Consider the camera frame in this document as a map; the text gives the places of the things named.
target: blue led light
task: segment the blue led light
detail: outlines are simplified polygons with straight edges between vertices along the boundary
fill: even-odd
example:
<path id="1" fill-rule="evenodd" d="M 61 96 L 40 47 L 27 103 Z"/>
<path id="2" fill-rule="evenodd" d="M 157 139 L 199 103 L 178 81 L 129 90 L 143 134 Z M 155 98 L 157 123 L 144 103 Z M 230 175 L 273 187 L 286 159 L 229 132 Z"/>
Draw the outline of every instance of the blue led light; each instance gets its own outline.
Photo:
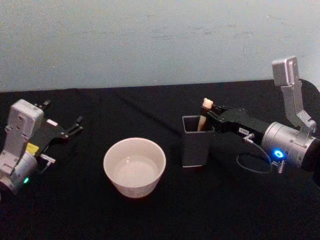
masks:
<path id="1" fill-rule="evenodd" d="M 281 158 L 284 157 L 284 153 L 283 153 L 282 151 L 275 150 L 273 153 L 274 153 L 274 155 L 275 155 L 277 158 L 279 158 L 279 159 L 281 159 Z"/>

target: yellow label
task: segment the yellow label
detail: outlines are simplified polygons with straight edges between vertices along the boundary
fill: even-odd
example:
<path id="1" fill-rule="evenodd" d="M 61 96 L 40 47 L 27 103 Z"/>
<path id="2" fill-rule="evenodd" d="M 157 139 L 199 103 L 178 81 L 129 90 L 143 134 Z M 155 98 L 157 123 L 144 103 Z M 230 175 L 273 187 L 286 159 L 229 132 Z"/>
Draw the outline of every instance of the yellow label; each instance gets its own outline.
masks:
<path id="1" fill-rule="evenodd" d="M 31 154 L 31 155 L 35 155 L 36 152 L 39 150 L 39 147 L 36 145 L 33 145 L 32 143 L 28 143 L 28 145 L 26 146 L 26 150 Z"/>

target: white ceramic bowl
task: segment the white ceramic bowl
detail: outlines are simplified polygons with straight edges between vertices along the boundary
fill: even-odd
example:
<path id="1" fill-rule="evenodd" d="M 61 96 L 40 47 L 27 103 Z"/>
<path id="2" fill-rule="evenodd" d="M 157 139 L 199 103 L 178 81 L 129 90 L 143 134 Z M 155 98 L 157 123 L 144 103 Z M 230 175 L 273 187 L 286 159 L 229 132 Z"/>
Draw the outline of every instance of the white ceramic bowl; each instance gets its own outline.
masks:
<path id="1" fill-rule="evenodd" d="M 114 144 L 105 154 L 103 168 L 116 189 L 126 197 L 142 198 L 156 187 L 166 167 L 164 151 L 145 138 Z"/>

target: bowl rim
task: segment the bowl rim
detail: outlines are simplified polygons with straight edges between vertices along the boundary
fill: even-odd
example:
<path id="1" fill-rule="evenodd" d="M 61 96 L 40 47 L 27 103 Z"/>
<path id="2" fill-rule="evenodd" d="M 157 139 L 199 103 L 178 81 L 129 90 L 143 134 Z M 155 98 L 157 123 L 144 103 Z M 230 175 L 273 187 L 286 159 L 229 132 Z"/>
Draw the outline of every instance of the bowl rim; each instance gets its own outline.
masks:
<path id="1" fill-rule="evenodd" d="M 132 141 L 132 140 L 142 140 L 142 141 L 145 141 L 145 142 L 149 142 L 151 143 L 152 145 L 154 145 L 161 153 L 162 157 L 163 157 L 163 160 L 164 160 L 164 164 L 162 166 L 162 168 L 160 169 L 159 171 L 159 174 L 154 178 L 154 180 L 152 180 L 151 182 L 145 184 L 145 185 L 141 185 L 141 186 L 135 186 L 135 187 L 131 187 L 131 186 L 124 186 L 120 183 L 118 183 L 117 181 L 115 181 L 111 176 L 110 174 L 108 174 L 108 170 L 107 170 L 107 156 L 108 154 L 110 153 L 110 151 L 115 147 L 117 146 L 118 144 L 122 144 L 123 142 L 127 142 L 127 141 Z M 106 176 L 115 184 L 121 186 L 121 187 L 124 187 L 124 188 L 130 188 L 130 189 L 136 189 L 136 188 L 142 188 L 142 187 L 145 187 L 145 186 L 148 186 L 152 183 L 154 183 L 157 179 L 159 179 L 161 177 L 161 175 L 164 173 L 165 171 L 165 168 L 166 168 L 166 165 L 167 165 L 167 159 L 166 159 L 166 155 L 165 155 L 165 152 L 163 151 L 163 149 L 157 144 L 155 143 L 154 141 L 151 141 L 149 139 L 146 139 L 146 138 L 143 138 L 143 137 L 129 137 L 129 138 L 125 138 L 123 140 L 120 140 L 118 142 L 116 142 L 115 144 L 113 144 L 109 149 L 108 151 L 106 151 L 105 155 L 104 155 L 104 158 L 103 158 L 103 170 L 106 174 Z"/>

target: cable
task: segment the cable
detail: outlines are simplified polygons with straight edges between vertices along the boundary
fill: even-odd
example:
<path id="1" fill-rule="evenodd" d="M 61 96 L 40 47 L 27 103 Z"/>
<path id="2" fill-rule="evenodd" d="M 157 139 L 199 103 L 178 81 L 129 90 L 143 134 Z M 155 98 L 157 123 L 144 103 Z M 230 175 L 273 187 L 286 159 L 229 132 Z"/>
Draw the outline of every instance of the cable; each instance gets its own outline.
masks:
<path id="1" fill-rule="evenodd" d="M 250 153 L 238 154 L 238 155 L 236 156 L 236 159 L 235 159 L 235 160 L 236 160 L 236 163 L 237 163 L 241 168 L 243 168 L 243 169 L 245 169 L 245 170 L 248 170 L 248 171 L 250 171 L 250 172 L 256 173 L 256 174 L 270 174 L 270 173 L 272 172 L 272 162 L 271 162 L 271 158 L 270 158 L 269 155 L 265 152 L 265 150 L 263 150 L 259 145 L 257 145 L 257 144 L 254 143 L 254 142 L 250 142 L 250 143 L 253 144 L 253 145 L 255 145 L 257 148 L 259 148 L 259 149 L 261 150 L 261 152 L 263 152 L 263 153 L 266 155 L 267 160 L 268 160 L 268 163 L 270 164 L 270 169 L 269 169 L 268 171 L 258 171 L 258 170 L 254 170 L 254 169 L 251 169 L 251 168 L 249 168 L 249 167 L 243 166 L 243 165 L 239 162 L 239 157 L 240 157 L 240 156 L 243 156 L 243 155 L 248 155 L 248 156 L 255 157 L 255 158 L 257 158 L 257 159 L 262 159 L 262 160 L 264 160 L 264 158 L 262 158 L 262 157 L 257 157 L 257 156 L 255 156 L 255 155 L 253 155 L 253 154 L 250 154 Z"/>

